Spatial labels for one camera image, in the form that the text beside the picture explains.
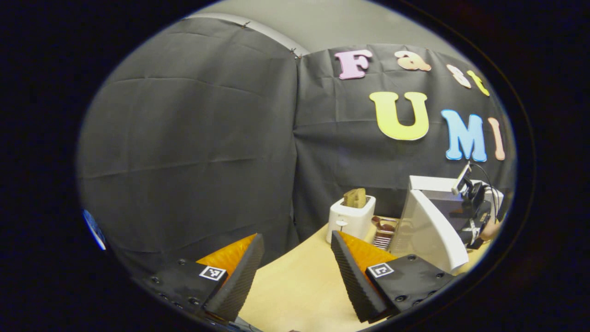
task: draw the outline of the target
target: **wooden table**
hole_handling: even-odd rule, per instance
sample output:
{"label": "wooden table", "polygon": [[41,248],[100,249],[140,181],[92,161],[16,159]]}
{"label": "wooden table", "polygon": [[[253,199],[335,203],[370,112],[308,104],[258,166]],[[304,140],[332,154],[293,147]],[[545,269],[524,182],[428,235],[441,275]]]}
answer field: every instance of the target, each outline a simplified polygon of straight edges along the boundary
{"label": "wooden table", "polygon": [[[364,240],[371,242],[375,230],[371,225]],[[352,332],[380,323],[361,323],[356,317],[326,232],[327,224],[260,268],[239,317],[264,332]],[[488,245],[471,250],[469,263],[457,274],[477,263]]]}

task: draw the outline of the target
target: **foam letter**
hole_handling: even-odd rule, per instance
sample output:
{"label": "foam letter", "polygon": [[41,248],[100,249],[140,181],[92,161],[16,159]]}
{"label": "foam letter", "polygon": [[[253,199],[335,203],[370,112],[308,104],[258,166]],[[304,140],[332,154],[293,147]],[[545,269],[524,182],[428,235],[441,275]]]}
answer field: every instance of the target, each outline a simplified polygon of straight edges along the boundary
{"label": "foam letter", "polygon": [[394,92],[373,92],[369,95],[370,100],[375,102],[377,113],[377,125],[383,134],[393,139],[414,141],[424,137],[428,132],[428,113],[424,101],[426,95],[420,92],[406,92],[406,99],[412,102],[416,121],[411,126],[404,126],[398,120],[398,112],[395,101],[398,95]]}
{"label": "foam letter", "polygon": [[465,153],[465,159],[471,158],[473,150],[473,160],[484,162],[487,160],[486,147],[483,141],[483,121],[475,114],[469,116],[469,129],[465,127],[459,114],[452,109],[444,109],[441,114],[448,125],[449,150],[447,158],[450,160],[460,160],[463,154],[459,150],[459,143]]}
{"label": "foam letter", "polygon": [[461,84],[462,86],[464,86],[468,89],[471,89],[471,83],[469,83],[469,81],[463,75],[463,72],[459,68],[448,64],[447,69],[449,69],[451,71],[451,73],[453,73],[453,77],[455,77],[455,79],[457,80],[457,82],[459,82],[459,84]]}
{"label": "foam letter", "polygon": [[483,84],[481,83],[481,78],[477,77],[477,75],[471,71],[471,70],[467,70],[467,74],[469,76],[471,76],[471,78],[475,81],[475,83],[477,84],[477,87],[480,88],[481,92],[486,95],[486,96],[490,96],[490,92],[488,90],[486,90],[485,87],[483,87]]}
{"label": "foam letter", "polygon": [[416,70],[420,69],[423,71],[431,70],[432,67],[427,64],[421,56],[410,51],[397,51],[394,53],[398,57],[398,64],[403,69]]}
{"label": "foam letter", "polygon": [[495,118],[487,118],[490,122],[491,129],[494,131],[494,139],[496,140],[496,159],[504,160],[506,154],[504,153],[504,145],[502,145],[502,136],[500,135],[500,124]]}
{"label": "foam letter", "polygon": [[369,50],[358,50],[358,51],[348,51],[348,52],[340,52],[334,54],[340,60],[340,66],[342,67],[342,74],[340,74],[341,80],[348,80],[348,79],[360,79],[361,77],[365,77],[365,72],[359,70],[359,66],[363,69],[369,68],[369,61],[367,58],[372,57],[373,53]]}

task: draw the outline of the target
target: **blue letter m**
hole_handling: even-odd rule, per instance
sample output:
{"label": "blue letter m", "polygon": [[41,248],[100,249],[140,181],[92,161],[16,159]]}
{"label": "blue letter m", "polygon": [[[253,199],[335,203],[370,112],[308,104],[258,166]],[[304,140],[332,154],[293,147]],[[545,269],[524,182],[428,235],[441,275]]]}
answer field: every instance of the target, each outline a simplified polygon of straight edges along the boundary
{"label": "blue letter m", "polygon": [[449,149],[447,158],[451,160],[460,160],[463,154],[459,150],[459,143],[465,153],[465,159],[471,157],[473,151],[473,160],[484,162],[487,160],[486,147],[483,141],[483,121],[475,114],[469,116],[469,129],[465,127],[463,120],[457,112],[452,109],[445,109],[441,114],[448,125]]}

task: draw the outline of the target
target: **cable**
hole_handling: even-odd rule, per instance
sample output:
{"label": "cable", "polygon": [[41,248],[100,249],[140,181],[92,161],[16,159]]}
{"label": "cable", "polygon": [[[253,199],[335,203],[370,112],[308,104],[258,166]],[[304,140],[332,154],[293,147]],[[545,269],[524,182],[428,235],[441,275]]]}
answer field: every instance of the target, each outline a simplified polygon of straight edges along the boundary
{"label": "cable", "polygon": [[248,328],[252,332],[260,331],[258,328],[252,326],[252,324],[250,324],[250,323],[247,323],[247,324],[248,325],[244,325],[244,324],[240,324],[240,323],[236,323],[236,322],[230,322],[230,326],[237,327],[240,329],[240,331],[247,331],[246,328]]}
{"label": "cable", "polygon": [[494,187],[491,185],[491,181],[490,181],[490,177],[487,176],[487,172],[486,170],[483,169],[483,167],[477,165],[477,164],[470,164],[470,166],[477,166],[482,172],[483,174],[486,176],[486,180],[488,182],[488,185],[486,187],[490,187],[491,189],[491,200],[494,203],[494,224],[496,223],[496,219],[498,218],[498,210],[496,209],[496,198],[494,197]]}

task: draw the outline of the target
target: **gray wall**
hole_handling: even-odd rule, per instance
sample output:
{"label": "gray wall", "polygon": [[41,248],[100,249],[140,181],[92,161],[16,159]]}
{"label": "gray wall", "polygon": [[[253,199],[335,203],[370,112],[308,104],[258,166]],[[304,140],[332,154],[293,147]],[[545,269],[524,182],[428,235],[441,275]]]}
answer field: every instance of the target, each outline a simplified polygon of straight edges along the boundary
{"label": "gray wall", "polygon": [[249,18],[288,36],[311,53],[355,44],[407,44],[470,63],[429,29],[370,1],[224,0],[197,13]]}

